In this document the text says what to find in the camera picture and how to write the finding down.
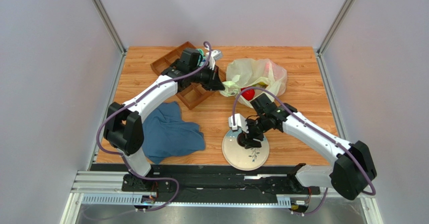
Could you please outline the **red fake pomegranate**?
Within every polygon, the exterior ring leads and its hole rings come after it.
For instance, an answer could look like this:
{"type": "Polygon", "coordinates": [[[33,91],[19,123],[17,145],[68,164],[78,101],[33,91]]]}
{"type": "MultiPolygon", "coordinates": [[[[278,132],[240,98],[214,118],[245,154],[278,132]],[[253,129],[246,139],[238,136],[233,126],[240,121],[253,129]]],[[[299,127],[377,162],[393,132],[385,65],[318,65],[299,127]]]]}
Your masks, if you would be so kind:
{"type": "Polygon", "coordinates": [[[246,100],[246,101],[251,101],[254,99],[255,97],[255,90],[251,89],[250,87],[247,88],[242,88],[241,89],[241,96],[246,100]]]}

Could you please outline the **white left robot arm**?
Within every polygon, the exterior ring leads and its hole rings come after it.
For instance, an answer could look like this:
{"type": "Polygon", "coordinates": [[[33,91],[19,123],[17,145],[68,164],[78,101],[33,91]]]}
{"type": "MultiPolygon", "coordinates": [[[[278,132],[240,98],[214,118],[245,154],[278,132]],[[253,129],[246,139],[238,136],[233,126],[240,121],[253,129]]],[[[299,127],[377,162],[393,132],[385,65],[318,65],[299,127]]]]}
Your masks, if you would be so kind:
{"type": "Polygon", "coordinates": [[[106,119],[97,130],[97,144],[101,144],[101,138],[106,139],[116,149],[115,155],[123,158],[135,177],[153,180],[147,176],[152,166],[142,149],[145,139],[142,125],[158,106],[192,84],[199,84],[206,91],[224,90],[220,69],[216,65],[223,54],[209,46],[205,48],[205,54],[195,48],[183,49],[180,57],[164,69],[147,89],[122,104],[114,102],[108,107],[106,119]]]}

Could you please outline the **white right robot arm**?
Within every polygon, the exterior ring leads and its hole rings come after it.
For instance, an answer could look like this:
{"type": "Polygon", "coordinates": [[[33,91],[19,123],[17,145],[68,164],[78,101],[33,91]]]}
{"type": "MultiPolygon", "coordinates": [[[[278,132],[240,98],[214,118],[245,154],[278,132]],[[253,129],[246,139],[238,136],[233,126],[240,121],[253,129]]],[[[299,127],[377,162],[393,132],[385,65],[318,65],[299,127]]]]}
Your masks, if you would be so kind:
{"type": "Polygon", "coordinates": [[[240,131],[238,142],[246,148],[261,147],[263,135],[275,129],[293,136],[319,153],[327,166],[299,165],[289,177],[303,187],[333,188],[348,200],[361,193],[374,196],[373,180],[377,170],[369,147],[358,140],[352,143],[311,122],[293,106],[269,99],[266,93],[251,101],[256,119],[233,112],[229,117],[232,131],[240,131]]]}

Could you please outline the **dark purple fake fruit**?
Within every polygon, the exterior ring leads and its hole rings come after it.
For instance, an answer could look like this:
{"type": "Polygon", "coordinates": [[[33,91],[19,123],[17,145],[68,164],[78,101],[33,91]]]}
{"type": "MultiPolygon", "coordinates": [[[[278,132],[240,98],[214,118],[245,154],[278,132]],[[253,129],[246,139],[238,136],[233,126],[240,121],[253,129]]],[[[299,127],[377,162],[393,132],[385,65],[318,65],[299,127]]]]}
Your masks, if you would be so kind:
{"type": "Polygon", "coordinates": [[[238,134],[238,136],[237,136],[237,143],[238,143],[239,146],[245,147],[245,144],[244,144],[244,135],[242,133],[238,134]]]}

